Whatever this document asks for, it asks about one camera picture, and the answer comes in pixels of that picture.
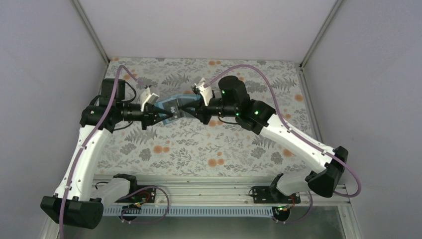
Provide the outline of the blue card holder wallet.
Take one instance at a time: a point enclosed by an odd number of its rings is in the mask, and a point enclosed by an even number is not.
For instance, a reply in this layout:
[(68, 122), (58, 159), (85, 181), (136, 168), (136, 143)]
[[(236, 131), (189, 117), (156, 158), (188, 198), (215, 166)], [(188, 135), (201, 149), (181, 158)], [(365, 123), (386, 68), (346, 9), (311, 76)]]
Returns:
[(179, 109), (179, 107), (199, 99), (199, 95), (176, 94), (166, 99), (157, 101), (154, 106), (173, 114), (172, 117), (162, 121), (163, 125), (167, 125), (182, 118), (194, 118), (191, 114)]

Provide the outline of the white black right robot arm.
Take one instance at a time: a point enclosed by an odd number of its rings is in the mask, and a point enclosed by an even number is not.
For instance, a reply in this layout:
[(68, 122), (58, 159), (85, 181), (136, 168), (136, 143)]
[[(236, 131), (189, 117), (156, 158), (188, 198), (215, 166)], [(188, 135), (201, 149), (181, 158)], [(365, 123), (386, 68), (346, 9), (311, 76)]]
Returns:
[(217, 98), (211, 86), (201, 79), (194, 87), (199, 100), (179, 107), (186, 113), (208, 124), (211, 117), (233, 117), (245, 130), (283, 145), (310, 168), (303, 174), (279, 174), (270, 187), (270, 198), (283, 202), (289, 195), (313, 191), (330, 198), (344, 173), (348, 151), (339, 146), (323, 145), (292, 124), (284, 121), (280, 113), (263, 101), (251, 99), (245, 84), (236, 76), (223, 77), (218, 82), (221, 97)]

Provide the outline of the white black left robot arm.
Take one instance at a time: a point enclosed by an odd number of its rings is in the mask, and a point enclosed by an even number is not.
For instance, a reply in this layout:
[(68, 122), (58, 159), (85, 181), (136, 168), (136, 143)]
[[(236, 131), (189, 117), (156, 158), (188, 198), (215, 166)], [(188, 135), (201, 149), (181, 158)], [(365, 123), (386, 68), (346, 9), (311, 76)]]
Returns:
[(129, 208), (140, 208), (154, 201), (155, 188), (141, 189), (133, 175), (116, 174), (103, 186), (94, 189), (95, 167), (116, 125), (122, 121), (139, 122), (142, 129), (172, 117), (156, 107), (158, 95), (149, 86), (140, 103), (125, 99), (124, 80), (104, 79), (101, 92), (83, 110), (78, 142), (69, 167), (52, 196), (42, 198), (41, 209), (60, 226), (94, 229), (105, 208), (126, 202)]

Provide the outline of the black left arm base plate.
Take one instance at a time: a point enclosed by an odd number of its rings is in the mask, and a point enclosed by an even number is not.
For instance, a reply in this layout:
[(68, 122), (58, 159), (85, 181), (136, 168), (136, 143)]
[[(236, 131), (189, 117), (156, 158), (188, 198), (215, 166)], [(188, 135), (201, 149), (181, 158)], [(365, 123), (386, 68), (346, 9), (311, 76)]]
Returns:
[(155, 202), (157, 189), (154, 186), (138, 185), (135, 191), (139, 189), (142, 189), (142, 190), (130, 197), (119, 199), (116, 201), (116, 203), (154, 203)]

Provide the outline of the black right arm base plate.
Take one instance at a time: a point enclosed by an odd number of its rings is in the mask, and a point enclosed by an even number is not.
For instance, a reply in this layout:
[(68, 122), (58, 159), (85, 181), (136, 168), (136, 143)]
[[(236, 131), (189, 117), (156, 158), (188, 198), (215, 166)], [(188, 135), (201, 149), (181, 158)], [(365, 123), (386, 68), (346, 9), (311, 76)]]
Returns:
[(301, 202), (299, 193), (286, 196), (269, 186), (251, 187), (248, 196), (252, 197), (255, 204), (296, 204)]

